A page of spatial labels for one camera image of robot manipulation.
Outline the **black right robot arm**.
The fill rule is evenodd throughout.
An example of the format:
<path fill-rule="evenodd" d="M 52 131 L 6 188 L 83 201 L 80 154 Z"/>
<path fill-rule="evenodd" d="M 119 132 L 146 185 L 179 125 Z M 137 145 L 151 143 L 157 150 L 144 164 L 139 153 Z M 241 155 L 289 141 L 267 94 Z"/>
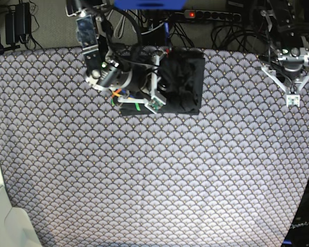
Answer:
<path fill-rule="evenodd" d="M 119 44 L 113 42 L 114 30 L 106 14 L 120 13 L 135 30 L 137 42 L 128 56 L 119 53 Z M 151 55 L 141 54 L 142 33 L 136 20 L 126 11 L 111 4 L 92 1 L 66 1 L 67 16 L 75 16 L 77 39 L 87 67 L 85 80 L 99 92 L 111 92 L 118 105 L 143 105 L 157 114 L 165 105 L 166 98 L 159 76 L 161 60 L 167 55 L 156 50 Z"/>

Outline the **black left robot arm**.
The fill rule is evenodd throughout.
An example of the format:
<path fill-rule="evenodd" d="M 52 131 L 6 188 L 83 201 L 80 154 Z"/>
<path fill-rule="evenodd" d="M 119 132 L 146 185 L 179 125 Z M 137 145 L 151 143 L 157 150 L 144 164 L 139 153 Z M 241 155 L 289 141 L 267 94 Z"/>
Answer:
<path fill-rule="evenodd" d="M 290 1 L 252 1 L 249 11 L 254 34 L 268 46 L 261 71 L 284 92 L 288 107 L 299 107 L 309 82 L 309 24 L 296 21 Z"/>

